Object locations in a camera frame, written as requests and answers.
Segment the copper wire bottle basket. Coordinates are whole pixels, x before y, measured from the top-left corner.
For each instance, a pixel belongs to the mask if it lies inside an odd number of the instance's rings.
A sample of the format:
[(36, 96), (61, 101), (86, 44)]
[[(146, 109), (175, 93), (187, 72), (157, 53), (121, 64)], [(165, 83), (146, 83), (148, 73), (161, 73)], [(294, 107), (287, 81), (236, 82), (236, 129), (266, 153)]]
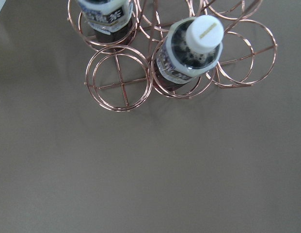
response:
[[(270, 39), (272, 52), (268, 71), (277, 56), (272, 32), (251, 20), (259, 0), (240, 0), (225, 11), (214, 9), (215, 1), (202, 0), (198, 9), (186, 2), (186, 17), (162, 23), (164, 12), (153, 0), (78, 0), (78, 19), (67, 4), (68, 21), (95, 54), (85, 71), (85, 85), (103, 108), (124, 112), (139, 107), (151, 90), (168, 98), (191, 99), (210, 85), (221, 88), (248, 87), (256, 55), (251, 42), (234, 31), (239, 24), (260, 27)], [(238, 59), (221, 61), (229, 49), (226, 37), (238, 38), (249, 51), (246, 75), (231, 77), (224, 70)]]

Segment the tea bottle white cap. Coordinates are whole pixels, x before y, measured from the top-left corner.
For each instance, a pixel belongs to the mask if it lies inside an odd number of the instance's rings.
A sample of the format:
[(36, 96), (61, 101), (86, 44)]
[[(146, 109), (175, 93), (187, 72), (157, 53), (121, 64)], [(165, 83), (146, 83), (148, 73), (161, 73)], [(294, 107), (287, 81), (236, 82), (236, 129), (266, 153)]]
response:
[(214, 16), (188, 17), (174, 23), (157, 51), (159, 84), (174, 91), (213, 69), (223, 49), (224, 28)]
[(125, 38), (133, 26), (133, 3), (129, 0), (78, 0), (78, 5), (100, 43)]

